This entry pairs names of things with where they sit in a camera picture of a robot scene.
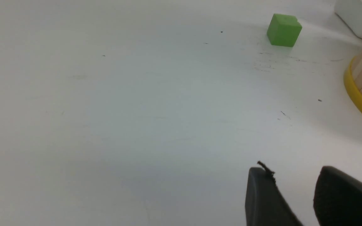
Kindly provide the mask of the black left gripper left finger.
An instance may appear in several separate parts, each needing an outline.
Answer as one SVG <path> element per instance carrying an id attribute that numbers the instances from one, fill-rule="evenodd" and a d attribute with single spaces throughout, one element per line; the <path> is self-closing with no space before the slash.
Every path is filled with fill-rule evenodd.
<path id="1" fill-rule="evenodd" d="M 245 196 L 247 226 L 302 226 L 276 185 L 274 172 L 261 161 L 251 167 Z"/>

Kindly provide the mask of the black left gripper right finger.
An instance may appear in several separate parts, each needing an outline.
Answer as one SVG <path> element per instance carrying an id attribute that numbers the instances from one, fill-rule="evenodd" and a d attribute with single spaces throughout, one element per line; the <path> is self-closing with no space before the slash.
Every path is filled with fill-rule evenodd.
<path id="1" fill-rule="evenodd" d="M 313 209 L 320 226 L 362 226 L 362 182 L 333 166 L 323 166 Z"/>

